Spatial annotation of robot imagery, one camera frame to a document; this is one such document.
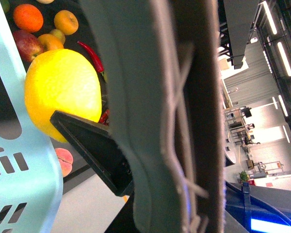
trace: apple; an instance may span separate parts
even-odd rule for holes
[[[49,33],[52,34],[53,36],[57,37],[62,42],[62,44],[65,43],[65,41],[66,41],[65,34],[62,31],[60,31],[59,29],[53,29]]]
[[[42,3],[42,4],[49,4],[51,2],[54,2],[54,0],[37,0],[37,2]]]
[[[43,46],[34,35],[18,30],[12,33],[21,59],[32,62],[36,56],[43,53]]]

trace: plastic basket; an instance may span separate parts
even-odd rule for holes
[[[0,233],[49,233],[63,193],[50,138],[34,127],[26,112],[25,76],[0,4],[0,77],[22,128],[16,139],[0,137]]]

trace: floor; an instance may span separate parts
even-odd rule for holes
[[[243,170],[248,171],[247,167],[247,157],[243,149],[240,145],[236,145],[234,143],[233,138],[229,137],[231,146],[229,146],[235,154],[236,157],[236,163],[231,166],[227,166],[224,168],[225,171],[225,180],[230,183],[238,183],[238,176],[239,173]]]

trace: yellow lemon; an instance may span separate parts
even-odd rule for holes
[[[37,56],[25,80],[25,105],[34,125],[60,142],[66,139],[50,123],[55,110],[94,122],[101,115],[97,73],[78,52],[60,49]]]

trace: chili pepper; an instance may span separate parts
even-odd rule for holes
[[[94,50],[91,47],[89,47],[89,45],[81,41],[78,41],[77,43],[81,45],[88,52],[88,54],[91,56],[91,59],[94,63],[95,70],[103,76],[104,68],[103,68],[102,62],[97,56],[97,54],[94,52]]]

